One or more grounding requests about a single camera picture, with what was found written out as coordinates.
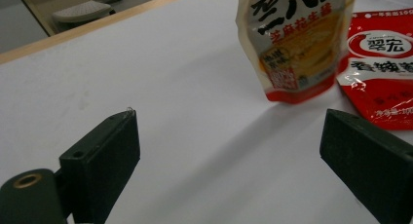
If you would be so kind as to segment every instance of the snack bag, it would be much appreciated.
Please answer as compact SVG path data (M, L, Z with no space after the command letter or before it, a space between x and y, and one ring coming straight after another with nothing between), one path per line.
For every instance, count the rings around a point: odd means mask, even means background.
M338 81L359 113L386 130L413 130L413 9L356 13Z
M354 0L239 0L240 42L271 101L299 103L331 87Z

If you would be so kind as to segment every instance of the red logo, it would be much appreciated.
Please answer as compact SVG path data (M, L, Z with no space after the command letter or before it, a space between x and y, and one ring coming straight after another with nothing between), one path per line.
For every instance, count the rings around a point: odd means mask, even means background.
M348 45L350 52L360 57L404 58L413 56L413 38L393 31L359 32L348 40Z

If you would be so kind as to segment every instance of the white table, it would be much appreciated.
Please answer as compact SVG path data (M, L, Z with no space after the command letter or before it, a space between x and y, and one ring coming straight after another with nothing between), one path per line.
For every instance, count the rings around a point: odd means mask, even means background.
M57 170L131 106L141 161L107 223L378 223L319 156L325 110L355 109L337 87L300 105L267 101L237 4L178 0L0 65L0 183Z

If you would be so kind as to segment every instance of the red snack bag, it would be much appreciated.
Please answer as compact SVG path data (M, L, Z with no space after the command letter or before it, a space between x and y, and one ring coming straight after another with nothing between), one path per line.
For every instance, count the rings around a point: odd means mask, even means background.
M413 9L354 13L338 81L359 113L386 130L413 130Z

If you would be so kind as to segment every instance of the floor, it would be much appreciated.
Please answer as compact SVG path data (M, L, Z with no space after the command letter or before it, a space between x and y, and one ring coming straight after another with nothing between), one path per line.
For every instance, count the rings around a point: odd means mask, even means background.
M98 1L122 12L151 0ZM0 54L48 37L21 0L0 0L0 35Z

